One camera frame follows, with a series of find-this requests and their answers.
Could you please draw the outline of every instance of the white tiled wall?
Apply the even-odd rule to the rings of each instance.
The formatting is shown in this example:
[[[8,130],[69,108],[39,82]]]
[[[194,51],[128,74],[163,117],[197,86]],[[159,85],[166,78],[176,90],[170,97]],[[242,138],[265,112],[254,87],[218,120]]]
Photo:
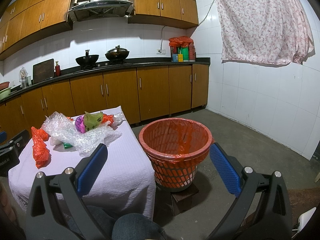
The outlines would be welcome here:
[[[213,0],[196,0],[199,21]],[[198,57],[210,57],[207,108],[249,126],[310,159],[320,140],[320,21],[301,0],[312,28],[316,54],[303,65],[280,68],[221,63],[222,39],[217,7],[187,34]]]
[[[166,55],[159,55],[156,50],[160,49],[162,27],[128,24],[124,17],[75,22],[73,30],[35,42],[0,62],[0,80],[19,84],[22,66],[32,78],[32,66],[51,58],[59,61],[61,69],[77,66],[75,59],[84,56],[86,49],[89,54],[99,54],[98,61],[106,61],[105,53],[117,45],[130,51],[128,58],[170,57],[168,39],[186,35],[186,30],[165,27],[162,48]]]

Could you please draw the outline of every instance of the blue jeans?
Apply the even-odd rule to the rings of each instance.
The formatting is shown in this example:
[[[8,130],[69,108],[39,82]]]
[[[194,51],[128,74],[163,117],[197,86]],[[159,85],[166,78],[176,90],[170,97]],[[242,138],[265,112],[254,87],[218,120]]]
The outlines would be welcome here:
[[[103,208],[87,206],[102,230],[112,240],[167,240],[164,229],[142,214],[131,213],[118,220],[110,217]],[[70,229],[81,235],[73,218],[68,221]]]

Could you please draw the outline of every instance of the gray floor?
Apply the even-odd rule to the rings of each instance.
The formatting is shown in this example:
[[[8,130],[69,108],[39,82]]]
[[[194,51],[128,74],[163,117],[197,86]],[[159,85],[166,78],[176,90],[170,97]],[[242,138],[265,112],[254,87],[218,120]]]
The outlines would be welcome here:
[[[249,165],[255,171],[265,174],[271,174],[275,170],[281,171],[288,189],[320,185],[320,182],[314,183],[314,178],[320,171],[320,163],[314,159],[308,161],[289,148],[248,127],[206,109],[179,115],[179,117],[193,119],[207,126],[215,141],[227,154],[235,156],[242,165]],[[133,128],[136,136],[142,127],[143,125]],[[1,178],[1,180],[8,187],[7,179]],[[154,221],[164,227],[168,239],[205,239],[234,200],[234,196],[227,192],[209,157],[199,165],[194,184],[200,191],[193,197],[193,207],[176,217],[171,213],[170,194],[156,192]],[[258,199],[259,196],[255,198],[249,212],[254,211]],[[24,228],[24,214],[19,210],[17,203],[13,205],[18,213],[19,224]]]

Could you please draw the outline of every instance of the countertop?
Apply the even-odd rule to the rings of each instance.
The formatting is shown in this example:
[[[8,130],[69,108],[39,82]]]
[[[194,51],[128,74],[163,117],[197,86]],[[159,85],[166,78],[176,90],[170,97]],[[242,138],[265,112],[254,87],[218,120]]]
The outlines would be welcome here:
[[[192,64],[210,65],[210,58],[197,57],[196,62],[171,62],[170,57],[129,58],[125,60],[124,64],[105,66],[105,64],[108,64],[108,63],[109,61],[97,62],[96,68],[88,69],[88,70],[81,70],[80,66],[63,69],[61,70],[61,76],[59,77],[53,77],[23,89],[19,89],[20,86],[13,88],[12,92],[6,98],[0,100],[0,103],[3,103],[9,100],[10,98],[16,97],[30,90],[43,87],[45,85],[50,85],[52,83],[62,81],[65,79],[81,77],[89,74],[96,74],[96,73],[107,72],[112,70],[122,70],[122,69],[139,68],[139,67],[152,67],[152,66],[161,66],[161,65],[169,65],[169,66],[192,65]]]

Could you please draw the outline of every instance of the white tablecloth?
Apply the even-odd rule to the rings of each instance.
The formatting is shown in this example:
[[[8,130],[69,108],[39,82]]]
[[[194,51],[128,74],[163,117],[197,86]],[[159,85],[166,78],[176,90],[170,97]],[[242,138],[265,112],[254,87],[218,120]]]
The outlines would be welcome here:
[[[120,111],[119,106],[103,110],[103,113],[116,114]],[[151,162],[127,121],[118,126],[117,131],[122,136],[108,147],[108,160],[90,193],[83,196],[84,203],[103,207],[114,217],[136,212],[152,219],[156,184]],[[59,150],[53,150],[50,139],[45,143],[51,154],[47,167],[36,168],[31,139],[19,157],[20,163],[9,170],[10,189],[24,211],[27,210],[30,190],[38,171],[46,175],[60,174],[67,167],[76,167],[81,160],[79,152],[72,148],[64,150],[63,146],[59,146]],[[68,215],[62,195],[57,195],[62,211]]]

